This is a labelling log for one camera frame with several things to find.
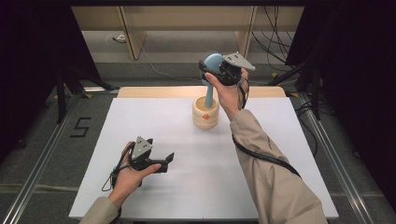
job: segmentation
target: beige jacket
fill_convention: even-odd
[[[236,113],[230,126],[236,141],[245,148],[288,162],[250,111]],[[299,176],[239,149],[236,153],[261,224],[327,223],[320,200]],[[117,211],[109,199],[98,198],[80,223],[109,223]]]

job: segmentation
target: left hand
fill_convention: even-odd
[[[127,150],[128,146],[131,144],[132,142],[129,142],[122,152]],[[129,153],[126,153],[122,159],[122,163],[128,162],[128,158]],[[132,167],[127,167],[120,170],[119,176],[117,177],[116,186],[107,198],[118,208],[120,208],[129,195],[131,195],[137,189],[143,178],[155,173],[160,168],[160,164],[153,164],[142,171],[136,171]]]

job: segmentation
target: gray carpet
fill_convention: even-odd
[[[195,63],[155,63],[157,71],[172,77],[154,72],[149,63],[98,63],[97,68],[102,79],[113,86],[185,86],[202,85],[198,79]],[[261,85],[271,80],[272,69],[267,64],[257,65],[257,71],[251,73],[252,85]],[[85,86],[93,86],[88,81]],[[293,91],[293,83],[284,85],[286,91]],[[26,148],[15,148],[0,165],[0,218],[4,218],[7,208],[30,174],[42,149],[46,145],[57,120],[57,105],[53,98],[48,98],[48,108],[43,108],[36,123],[25,136]],[[58,146],[53,151],[49,163],[38,181],[38,187],[27,204],[21,216],[20,223],[78,223],[68,218],[68,211],[77,194],[77,188],[85,174],[91,159],[96,141],[106,119],[106,113],[116,94],[94,94],[91,98],[78,100],[69,121],[65,127]],[[294,108],[299,108],[299,98],[290,98]],[[366,201],[375,223],[396,223],[394,211],[365,169],[361,160],[352,154],[353,146],[348,141],[347,134],[332,110],[323,105],[320,107],[321,122],[330,136],[334,147],[341,156],[353,182]],[[70,135],[82,134],[75,130],[79,118],[91,118],[81,121],[80,126],[89,127],[85,137],[71,138]],[[304,123],[312,128],[306,114],[301,116]],[[309,146],[315,150],[315,139],[311,133],[302,127]],[[340,217],[331,223],[358,223],[349,201],[341,188],[332,166],[318,143],[315,157],[318,168],[332,199],[338,208]]]

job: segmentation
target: white table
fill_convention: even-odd
[[[258,213],[236,157],[229,121],[201,130],[192,122],[194,98],[117,98],[107,114],[69,216],[82,218],[102,192],[128,141],[153,138],[152,159],[175,152],[165,174],[143,180],[122,207],[133,220],[251,220]],[[289,98],[250,98],[250,109],[321,199],[325,216],[338,214],[324,185]]]

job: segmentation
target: floor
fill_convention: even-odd
[[[120,42],[113,40],[113,37],[121,37],[122,32],[84,31],[83,35],[101,78],[114,86],[201,85],[197,64],[201,58],[210,50],[224,54],[237,51],[232,32],[149,32],[142,54],[138,60],[132,61],[122,39]],[[255,33],[268,47],[270,41],[264,35],[271,37],[272,33]],[[293,33],[281,33],[279,36],[284,46],[272,42],[270,50],[284,59]],[[258,68],[250,73],[251,85],[263,85],[274,75],[281,75],[284,70],[290,69],[280,60],[268,56],[255,39],[251,40],[247,59]],[[295,92],[293,84],[296,78],[291,77],[282,83],[285,92]],[[86,87],[94,86],[87,81],[82,83]],[[90,162],[107,110],[117,94],[106,91],[91,92],[83,97],[67,96],[67,122],[62,127],[56,124],[58,112],[54,92],[30,132],[24,136],[26,146],[16,146],[0,164],[1,220],[11,209],[19,210],[14,223],[78,223],[68,217],[68,212]],[[295,109],[309,100],[309,93],[306,92],[297,92],[296,96],[290,96]],[[305,137],[313,153],[316,151],[318,168],[339,212],[340,217],[329,222],[396,223],[395,212],[359,156],[353,154],[354,148],[324,96],[320,98],[320,117],[317,123],[309,111],[300,116]],[[80,126],[89,127],[89,130],[84,137],[71,137],[82,134],[81,130],[75,129],[78,121]],[[318,137],[320,129],[315,128],[318,124],[324,128],[328,138]],[[54,136],[53,131],[57,129],[60,134]],[[336,161],[330,159],[334,152],[338,156]],[[342,165],[341,172],[334,168],[334,163]],[[32,190],[26,191],[25,200],[17,198],[27,188],[27,180],[34,180]],[[352,189],[356,194],[351,194],[347,189]],[[364,209],[367,209],[363,215],[359,210],[361,207],[353,204],[356,199],[361,199]],[[15,209],[11,205],[17,200],[23,202],[23,206]]]

